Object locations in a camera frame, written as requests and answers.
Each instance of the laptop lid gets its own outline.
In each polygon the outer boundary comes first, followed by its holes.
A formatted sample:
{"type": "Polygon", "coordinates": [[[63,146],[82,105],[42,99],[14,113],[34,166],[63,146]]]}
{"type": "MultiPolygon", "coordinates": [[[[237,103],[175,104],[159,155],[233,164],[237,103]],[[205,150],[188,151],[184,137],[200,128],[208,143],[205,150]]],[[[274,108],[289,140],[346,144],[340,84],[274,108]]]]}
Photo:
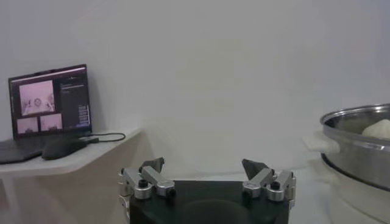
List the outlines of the laptop lid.
{"type": "Polygon", "coordinates": [[[91,132],[87,66],[9,79],[13,138],[91,132]]]}

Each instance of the black cable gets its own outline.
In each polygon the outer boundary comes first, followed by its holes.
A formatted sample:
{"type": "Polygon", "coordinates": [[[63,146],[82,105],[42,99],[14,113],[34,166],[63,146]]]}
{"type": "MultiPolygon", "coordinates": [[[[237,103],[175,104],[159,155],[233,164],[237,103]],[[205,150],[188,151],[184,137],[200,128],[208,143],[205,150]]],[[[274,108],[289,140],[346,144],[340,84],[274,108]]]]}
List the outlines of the black cable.
{"type": "Polygon", "coordinates": [[[88,143],[99,143],[99,142],[117,142],[121,141],[126,138],[126,135],[124,133],[105,133],[105,134],[89,134],[85,137],[92,137],[92,136],[108,136],[108,135],[121,135],[122,137],[118,139],[112,139],[112,140],[100,140],[99,138],[94,138],[88,141],[88,143]]]}

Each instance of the screw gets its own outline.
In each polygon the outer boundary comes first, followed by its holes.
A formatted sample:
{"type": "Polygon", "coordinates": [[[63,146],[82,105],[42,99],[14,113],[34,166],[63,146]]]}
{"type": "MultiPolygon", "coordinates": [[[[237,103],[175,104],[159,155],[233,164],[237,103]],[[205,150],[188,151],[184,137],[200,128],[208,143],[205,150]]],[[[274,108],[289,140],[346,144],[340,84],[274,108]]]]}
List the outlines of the screw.
{"type": "Polygon", "coordinates": [[[148,185],[148,183],[144,179],[139,180],[139,182],[138,182],[138,187],[140,187],[140,188],[145,188],[145,187],[147,187],[147,185],[148,185]]]}
{"type": "Polygon", "coordinates": [[[272,182],[271,183],[271,189],[272,190],[279,190],[280,189],[280,183],[276,182],[276,181],[272,182]]]}

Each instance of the white object in pot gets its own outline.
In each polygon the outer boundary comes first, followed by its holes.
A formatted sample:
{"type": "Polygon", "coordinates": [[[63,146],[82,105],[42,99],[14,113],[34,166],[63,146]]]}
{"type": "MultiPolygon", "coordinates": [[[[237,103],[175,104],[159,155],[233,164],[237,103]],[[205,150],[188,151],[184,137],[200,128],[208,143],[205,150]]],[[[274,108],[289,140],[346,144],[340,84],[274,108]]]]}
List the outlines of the white object in pot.
{"type": "Polygon", "coordinates": [[[362,135],[390,139],[390,121],[383,119],[371,126],[368,126],[366,129],[364,129],[362,135]]]}

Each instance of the white wall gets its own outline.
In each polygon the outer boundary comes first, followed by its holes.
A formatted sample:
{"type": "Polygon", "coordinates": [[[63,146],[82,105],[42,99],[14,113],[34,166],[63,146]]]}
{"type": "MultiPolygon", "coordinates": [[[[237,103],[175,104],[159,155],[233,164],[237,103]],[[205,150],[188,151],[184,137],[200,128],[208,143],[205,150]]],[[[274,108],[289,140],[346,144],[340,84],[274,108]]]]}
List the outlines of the white wall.
{"type": "MultiPolygon", "coordinates": [[[[87,63],[95,127],[142,124],[150,151],[135,163],[164,156],[172,175],[180,159],[184,172],[234,172],[243,157],[304,166],[313,155],[300,137],[321,115],[389,102],[385,0],[0,6],[1,105],[7,77],[87,63]]],[[[9,108],[0,112],[7,138],[9,108]]]]}

